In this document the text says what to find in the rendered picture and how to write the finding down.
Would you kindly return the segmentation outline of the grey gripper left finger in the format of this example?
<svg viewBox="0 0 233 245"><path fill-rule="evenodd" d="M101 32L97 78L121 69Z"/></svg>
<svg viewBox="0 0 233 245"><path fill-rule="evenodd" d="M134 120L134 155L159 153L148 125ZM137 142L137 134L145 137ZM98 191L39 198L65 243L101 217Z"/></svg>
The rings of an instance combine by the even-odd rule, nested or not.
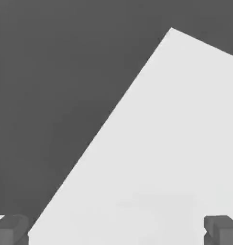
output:
<svg viewBox="0 0 233 245"><path fill-rule="evenodd" d="M29 245L29 219L20 214L0 219L0 245Z"/></svg>

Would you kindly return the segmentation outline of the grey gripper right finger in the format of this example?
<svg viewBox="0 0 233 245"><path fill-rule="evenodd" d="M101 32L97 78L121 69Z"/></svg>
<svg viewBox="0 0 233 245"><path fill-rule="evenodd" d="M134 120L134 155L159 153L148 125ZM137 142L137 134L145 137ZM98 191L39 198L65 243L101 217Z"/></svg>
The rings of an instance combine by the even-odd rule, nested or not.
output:
<svg viewBox="0 0 233 245"><path fill-rule="evenodd" d="M233 219L229 216L205 216L204 228L204 245L233 245Z"/></svg>

